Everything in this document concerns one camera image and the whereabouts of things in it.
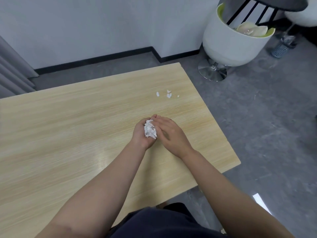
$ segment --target white paper fragment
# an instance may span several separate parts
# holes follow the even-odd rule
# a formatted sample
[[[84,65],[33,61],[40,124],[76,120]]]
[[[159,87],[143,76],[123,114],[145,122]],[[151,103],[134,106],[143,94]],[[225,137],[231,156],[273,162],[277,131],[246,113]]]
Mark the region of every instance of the white paper fragment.
[[[151,124],[152,121],[153,121],[152,119],[146,121],[144,125],[144,134],[145,134],[145,137],[152,137],[153,139],[156,139],[157,138],[156,130],[154,128],[154,125]]]

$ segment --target wooden table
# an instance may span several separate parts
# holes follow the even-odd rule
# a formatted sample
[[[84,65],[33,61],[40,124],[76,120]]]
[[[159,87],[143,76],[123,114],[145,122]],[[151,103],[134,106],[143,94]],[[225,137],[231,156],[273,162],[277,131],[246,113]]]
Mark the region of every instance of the wooden table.
[[[179,63],[1,99],[0,237],[33,238],[154,113],[175,120],[221,172],[240,164]],[[184,164],[157,141],[115,224],[194,186]]]

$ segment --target gray floor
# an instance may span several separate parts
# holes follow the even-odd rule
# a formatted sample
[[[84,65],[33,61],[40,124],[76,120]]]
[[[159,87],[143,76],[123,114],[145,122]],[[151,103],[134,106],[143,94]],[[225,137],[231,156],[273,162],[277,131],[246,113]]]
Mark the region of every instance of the gray floor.
[[[272,38],[268,48],[275,42]],[[225,176],[248,195],[259,193],[272,215],[296,237],[316,237],[317,48],[303,39],[280,60],[263,50],[219,83],[199,74],[203,58],[201,51],[172,62],[181,63],[242,162]],[[41,90],[164,64],[146,53],[32,81]],[[169,202],[174,201],[185,203],[201,225],[221,227],[197,187]]]

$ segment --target white chair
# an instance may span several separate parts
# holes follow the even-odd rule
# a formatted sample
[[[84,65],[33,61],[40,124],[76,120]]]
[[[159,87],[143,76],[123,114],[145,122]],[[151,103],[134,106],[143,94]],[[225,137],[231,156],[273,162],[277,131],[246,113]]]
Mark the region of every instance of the white chair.
[[[317,26],[317,0],[307,0],[307,1],[308,1],[308,7],[304,11],[285,12],[285,16],[289,20],[291,20],[293,24],[297,24],[302,27],[316,27]]]
[[[203,36],[203,47],[211,58],[202,60],[198,69],[208,80],[222,81],[227,76],[226,66],[244,65],[254,59],[265,46],[275,29],[262,37],[251,37],[231,29],[222,20],[224,3],[217,7]]]

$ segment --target gray curtain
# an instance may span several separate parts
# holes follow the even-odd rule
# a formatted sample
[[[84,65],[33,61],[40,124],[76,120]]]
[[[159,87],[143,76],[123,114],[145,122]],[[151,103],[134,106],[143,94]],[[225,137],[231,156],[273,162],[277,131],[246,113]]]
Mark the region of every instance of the gray curtain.
[[[34,69],[0,36],[0,98],[34,92]]]

